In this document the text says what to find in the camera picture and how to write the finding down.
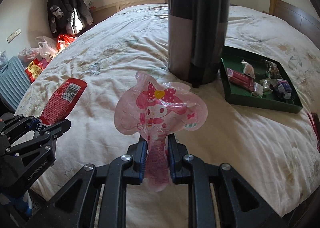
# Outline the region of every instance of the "silver bolt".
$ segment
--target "silver bolt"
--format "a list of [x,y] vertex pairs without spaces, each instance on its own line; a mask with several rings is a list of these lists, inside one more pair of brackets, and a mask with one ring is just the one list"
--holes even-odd
[[131,160],[131,156],[128,155],[128,154],[125,154],[125,155],[122,155],[122,156],[121,156],[121,159],[122,159],[123,161],[129,161],[129,160]]
[[191,154],[185,154],[185,155],[183,156],[183,158],[184,158],[185,160],[187,160],[187,161],[191,161],[191,160],[194,159],[194,156],[191,155]]
[[229,170],[231,169],[231,166],[230,166],[230,164],[228,164],[228,163],[223,163],[223,164],[221,165],[221,168],[222,168],[224,171],[229,171]]
[[86,164],[86,165],[84,165],[84,170],[85,171],[91,171],[91,170],[93,170],[93,168],[94,168],[94,165],[93,164]]

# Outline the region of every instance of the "crumpled wrapper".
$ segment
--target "crumpled wrapper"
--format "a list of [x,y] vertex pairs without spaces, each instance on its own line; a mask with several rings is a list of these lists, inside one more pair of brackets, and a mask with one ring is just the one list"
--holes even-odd
[[139,132],[148,142],[145,179],[149,189],[163,190],[169,183],[166,137],[182,129],[194,131],[207,119],[206,104],[183,83],[158,84],[145,72],[120,98],[115,126],[125,135]]

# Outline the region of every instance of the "suitcase handle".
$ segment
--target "suitcase handle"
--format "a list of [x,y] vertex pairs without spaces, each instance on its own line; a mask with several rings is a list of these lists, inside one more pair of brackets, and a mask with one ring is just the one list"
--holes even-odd
[[0,76],[4,75],[4,73],[8,70],[9,66],[10,66],[10,61],[2,67],[2,69],[0,70]]

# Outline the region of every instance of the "wall socket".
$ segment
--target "wall socket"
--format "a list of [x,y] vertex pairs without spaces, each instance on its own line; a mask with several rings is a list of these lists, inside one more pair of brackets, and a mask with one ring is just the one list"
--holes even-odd
[[20,33],[22,33],[21,29],[17,29],[13,34],[7,37],[8,43],[10,43],[15,37],[17,37]]

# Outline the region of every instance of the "barcode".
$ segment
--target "barcode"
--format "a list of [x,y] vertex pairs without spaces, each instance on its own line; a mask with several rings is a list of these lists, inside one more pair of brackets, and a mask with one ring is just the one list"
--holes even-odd
[[80,86],[70,83],[66,91],[62,94],[61,98],[71,103],[78,91],[80,90],[80,88]]

